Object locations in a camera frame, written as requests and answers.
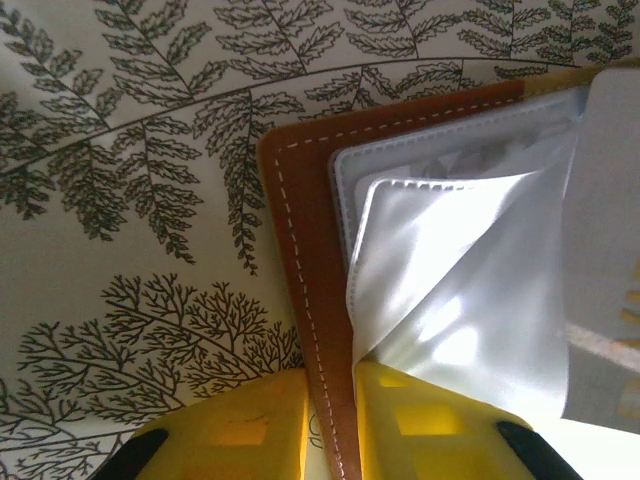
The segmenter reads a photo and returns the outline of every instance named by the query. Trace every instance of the leather wallet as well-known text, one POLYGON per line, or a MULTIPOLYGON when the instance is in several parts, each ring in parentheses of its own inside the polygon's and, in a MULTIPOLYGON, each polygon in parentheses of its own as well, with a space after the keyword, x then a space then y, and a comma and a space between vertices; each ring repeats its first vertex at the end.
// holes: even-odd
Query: leather wallet
POLYGON ((361 470, 331 157, 347 147, 586 85, 600 70, 547 74, 293 124, 272 130, 260 143, 259 165, 333 478, 357 480, 361 470))

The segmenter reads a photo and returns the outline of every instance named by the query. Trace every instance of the tree branch pattern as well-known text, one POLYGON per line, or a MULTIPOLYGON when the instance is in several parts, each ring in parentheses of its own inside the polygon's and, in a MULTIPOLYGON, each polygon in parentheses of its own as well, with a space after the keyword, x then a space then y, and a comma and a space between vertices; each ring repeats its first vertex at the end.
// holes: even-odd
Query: tree branch pattern
POLYGON ((132 427, 184 407, 185 396, 302 365, 294 329, 268 323, 261 303, 228 283, 205 291, 176 274, 116 276, 102 299, 100 321, 34 325, 19 346, 19 371, 32 380, 11 391, 0 379, 0 453, 24 451, 21 479, 81 478, 132 427), (77 433, 78 422, 96 417, 121 427, 77 433))

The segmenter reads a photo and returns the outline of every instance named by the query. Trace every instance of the yellow plastic object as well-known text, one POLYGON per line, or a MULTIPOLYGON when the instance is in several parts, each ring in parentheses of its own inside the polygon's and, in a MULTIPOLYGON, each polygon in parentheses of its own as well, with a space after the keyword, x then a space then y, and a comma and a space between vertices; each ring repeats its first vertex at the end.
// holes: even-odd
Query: yellow plastic object
POLYGON ((169 437, 137 480, 301 480, 309 395, 304 370, 255 380, 145 425, 169 437))
POLYGON ((523 420, 371 362, 356 365, 363 480, 532 480, 495 428, 523 420))

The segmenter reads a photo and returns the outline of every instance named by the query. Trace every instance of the white stitching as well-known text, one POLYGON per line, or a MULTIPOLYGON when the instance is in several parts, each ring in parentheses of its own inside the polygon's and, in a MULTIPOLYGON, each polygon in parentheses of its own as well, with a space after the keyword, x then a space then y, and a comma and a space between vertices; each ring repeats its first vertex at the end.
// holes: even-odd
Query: white stitching
MULTIPOLYGON (((515 101, 518 101, 518 100, 523 100, 523 99, 525 99, 527 97, 530 97, 530 96, 542 95, 542 94, 545 94, 545 93, 551 93, 551 92, 555 92, 555 91, 558 91, 558 90, 563 90, 563 89, 568 88, 568 87, 579 87, 581 85, 586 85, 586 84, 589 84, 589 83, 591 83, 590 79, 587 80, 587 81, 584 81, 584 82, 580 82, 580 83, 578 83, 576 85, 561 85, 561 86, 558 86, 556 88, 548 88, 548 89, 543 89, 543 90, 536 90, 536 91, 532 91, 532 92, 530 92, 528 94, 519 95, 519 96, 514 97, 514 98, 509 98, 509 99, 502 100, 502 101, 496 101, 494 105, 500 105, 503 102, 504 103, 512 103, 512 102, 515 102, 515 101)), ((482 104, 482 106, 490 106, 490 104, 484 103, 484 104, 482 104)), ((469 110, 475 110, 475 109, 478 108, 478 104, 470 105, 469 107, 466 107, 466 108, 468 108, 469 110)), ((465 110, 464 107, 456 109, 457 112, 463 112, 464 110, 465 110)), ((441 115, 441 112, 437 112, 437 113, 434 112, 434 113, 430 114, 429 117, 420 116, 420 117, 417 117, 417 118, 407 118, 407 119, 404 119, 403 122, 405 124, 409 124, 409 123, 413 123, 414 121, 426 121, 427 118, 437 118, 440 115, 441 115)), ((394 122, 393 125, 399 125, 400 123, 401 122, 394 122)), ((356 135, 358 133, 367 133, 367 132, 370 132, 370 131, 374 130, 374 128, 384 129, 387 126, 388 125, 383 124, 383 125, 379 125, 378 127, 370 127, 370 126, 369 127, 364 127, 364 128, 362 128, 362 130, 352 130, 352 131, 350 131, 349 135, 356 135)), ((335 134, 335 136, 337 138, 337 137, 341 137, 341 136, 343 136, 345 134, 346 133, 344 133, 344 132, 338 132, 338 133, 335 134)), ((315 139, 315 140, 313 138, 307 138, 305 140, 302 140, 302 143, 308 145, 310 143, 313 143, 314 141, 321 142, 321 141, 325 141, 325 140, 328 140, 328 137, 320 137, 320 138, 315 139)), ((287 149, 292 149, 292 148, 296 148, 298 146, 300 146, 300 142, 289 144, 289 145, 286 146, 286 148, 287 149)), ((283 149, 280 148, 278 150, 278 153, 282 153, 282 150, 283 149)), ((308 294, 307 284, 305 283, 304 277, 302 276, 302 265, 299 262, 300 251, 299 251, 299 248, 298 248, 297 238, 296 238, 295 233, 293 231, 293 223, 291 221, 291 208, 289 206, 289 202, 287 200, 287 194, 286 194, 285 189, 284 189, 284 179, 282 177, 282 172, 280 170, 280 162, 278 161, 277 158, 274 159, 274 164, 275 164, 276 170, 278 172, 278 180, 280 181, 280 193, 282 194, 282 200, 284 202, 285 209, 287 210, 287 223, 288 223, 289 229, 290 229, 291 240, 293 241, 293 245, 294 245, 294 255, 295 255, 295 258, 297 260, 296 261, 296 267, 298 268, 298 278, 300 279, 300 283, 302 284, 302 295, 303 295, 304 304, 305 304, 305 311, 306 311, 307 317, 309 318, 309 320, 311 322, 311 329, 312 329, 312 333, 313 333, 313 340, 314 340, 314 343, 315 343, 315 350, 316 350, 316 361, 318 363, 318 371, 319 372, 324 372, 324 368, 322 366, 322 362, 321 362, 321 359, 320 359, 320 347, 318 345, 318 338, 316 337, 316 334, 315 334, 315 322, 313 321, 313 317, 311 315, 311 310, 309 308, 309 294, 308 294)), ((329 391, 328 391, 328 388, 327 388, 327 384, 326 384, 324 375, 322 375, 322 373, 320 373, 320 378, 321 378, 322 385, 323 385, 323 388, 324 388, 324 397, 326 399, 327 409, 329 411, 329 423, 330 423, 330 425, 332 427, 331 433, 332 433, 332 436, 333 436, 333 444, 334 444, 334 447, 335 447, 336 460, 338 462, 338 468, 340 469, 340 478, 342 480, 345 480, 346 476, 345 476, 344 466, 342 464, 342 454, 340 453, 340 447, 338 445, 338 432, 336 431, 336 429, 334 427, 333 408, 331 407, 331 399, 329 398, 329 391)))
MULTIPOLYGON (((322 361, 320 359, 320 345, 318 342, 318 337, 316 336, 316 325, 315 325, 315 322, 313 321, 313 316, 311 315, 311 310, 309 308, 309 295, 307 290, 307 284, 305 283, 304 277, 302 275, 302 265, 300 264, 300 250, 298 248, 297 238, 293 231, 293 222, 291 220, 291 208, 289 207, 289 202, 287 201, 287 194, 284 190, 284 179, 282 177, 282 171, 280 170, 280 163, 278 162, 277 159, 275 160, 275 166, 278 171, 278 179, 280 181, 280 192, 282 193, 282 200, 284 201, 284 205, 287 210, 287 216, 288 216, 287 224, 289 225, 289 229, 290 229, 289 233, 291 235, 291 240, 293 241, 293 245, 294 245, 295 262, 296 262, 296 268, 298 269, 298 279, 302 284, 302 294, 304 298, 305 311, 309 319, 309 322, 311 323, 311 331, 313 333, 313 342, 314 342, 315 351, 316 351, 316 361, 318 362, 318 371, 324 372, 324 368, 322 367, 322 361)), ((333 409, 331 408, 331 399, 329 398, 329 388, 327 386, 327 382, 324 378, 323 373, 320 373, 320 380, 322 382, 322 388, 324 389, 324 397, 327 402, 327 409, 329 410, 329 423, 331 424, 331 435, 333 436, 333 445, 335 448, 336 460, 338 462, 338 469, 340 470, 340 478, 342 480, 345 480, 346 476, 345 476, 344 466, 342 464, 342 455, 340 454, 340 446, 338 444, 338 432, 334 427, 335 422, 333 420, 333 409)))

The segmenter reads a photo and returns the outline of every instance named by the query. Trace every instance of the fern print wallpaper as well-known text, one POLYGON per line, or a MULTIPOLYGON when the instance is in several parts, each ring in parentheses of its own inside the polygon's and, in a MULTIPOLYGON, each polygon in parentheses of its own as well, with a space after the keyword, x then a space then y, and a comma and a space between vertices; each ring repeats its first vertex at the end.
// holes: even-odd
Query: fern print wallpaper
POLYGON ((269 129, 630 56, 638 3, 0 1, 0 479, 301 365, 269 129))

